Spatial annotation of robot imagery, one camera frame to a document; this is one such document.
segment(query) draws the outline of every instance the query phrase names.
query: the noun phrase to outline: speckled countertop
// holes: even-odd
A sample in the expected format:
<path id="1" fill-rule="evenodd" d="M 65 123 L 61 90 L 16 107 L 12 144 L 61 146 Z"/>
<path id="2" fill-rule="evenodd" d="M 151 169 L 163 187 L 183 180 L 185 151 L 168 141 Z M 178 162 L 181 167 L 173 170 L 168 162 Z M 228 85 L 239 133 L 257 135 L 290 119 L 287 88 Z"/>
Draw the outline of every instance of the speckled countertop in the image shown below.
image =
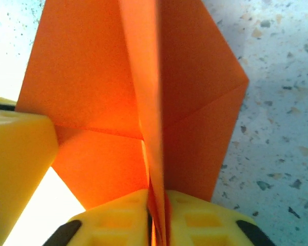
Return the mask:
<path id="1" fill-rule="evenodd" d="M 250 78 L 213 202 L 308 246 L 308 0 L 204 2 Z M 0 0 L 2 97 L 17 100 L 43 5 Z"/>

